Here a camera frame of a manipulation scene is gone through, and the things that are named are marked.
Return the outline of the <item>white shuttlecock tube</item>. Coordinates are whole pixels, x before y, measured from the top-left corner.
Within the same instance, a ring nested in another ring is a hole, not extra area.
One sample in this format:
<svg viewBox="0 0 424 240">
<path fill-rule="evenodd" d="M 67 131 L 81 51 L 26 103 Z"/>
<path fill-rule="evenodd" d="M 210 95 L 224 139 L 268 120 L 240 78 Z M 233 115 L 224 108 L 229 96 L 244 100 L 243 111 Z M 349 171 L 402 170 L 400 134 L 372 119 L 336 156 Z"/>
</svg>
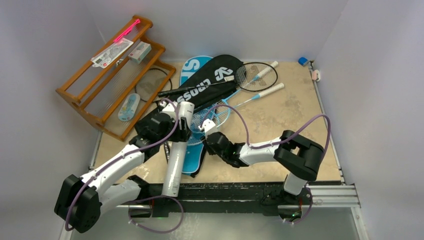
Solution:
<svg viewBox="0 0 424 240">
<path fill-rule="evenodd" d="M 188 123 L 191 125 L 195 105 L 191 102 L 182 101 L 178 104 L 178 106 L 179 109 L 177 118 L 186 117 Z M 187 145 L 188 142 L 171 141 L 167 172 L 162 187 L 162 195 L 169 197 L 178 196 Z"/>
</svg>

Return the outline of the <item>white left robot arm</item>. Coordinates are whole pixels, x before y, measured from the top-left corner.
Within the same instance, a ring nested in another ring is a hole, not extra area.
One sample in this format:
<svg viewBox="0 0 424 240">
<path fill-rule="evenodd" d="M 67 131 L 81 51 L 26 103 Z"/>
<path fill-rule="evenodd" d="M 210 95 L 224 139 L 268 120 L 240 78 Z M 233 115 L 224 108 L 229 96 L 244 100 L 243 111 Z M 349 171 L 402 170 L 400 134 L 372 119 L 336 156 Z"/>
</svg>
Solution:
<svg viewBox="0 0 424 240">
<path fill-rule="evenodd" d="M 65 221 L 65 230 L 85 233 L 102 214 L 120 204 L 142 205 L 154 200 L 155 197 L 149 196 L 149 183 L 136 175 L 123 183 L 116 182 L 157 154 L 165 142 L 172 145 L 167 162 L 168 179 L 159 198 L 176 200 L 192 118 L 193 111 L 189 109 L 156 112 L 137 123 L 136 136 L 110 160 L 82 176 L 69 175 L 62 183 L 54 207 L 54 213 Z"/>
</svg>

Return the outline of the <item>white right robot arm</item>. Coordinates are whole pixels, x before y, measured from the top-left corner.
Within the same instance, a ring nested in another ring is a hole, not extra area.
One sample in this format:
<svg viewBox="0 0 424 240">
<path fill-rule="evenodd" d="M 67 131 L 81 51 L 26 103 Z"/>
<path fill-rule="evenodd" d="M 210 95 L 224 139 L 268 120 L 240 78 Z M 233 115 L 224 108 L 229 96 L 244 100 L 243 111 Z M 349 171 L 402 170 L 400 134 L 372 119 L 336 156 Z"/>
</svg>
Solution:
<svg viewBox="0 0 424 240">
<path fill-rule="evenodd" d="M 308 182 L 318 177 L 326 148 L 292 130 L 283 131 L 280 137 L 268 142 L 248 145 L 233 143 L 222 132 L 217 131 L 201 138 L 209 155 L 217 155 L 234 167 L 248 167 L 258 163 L 277 162 L 289 171 L 284 180 L 280 196 L 288 204 L 300 198 Z"/>
</svg>

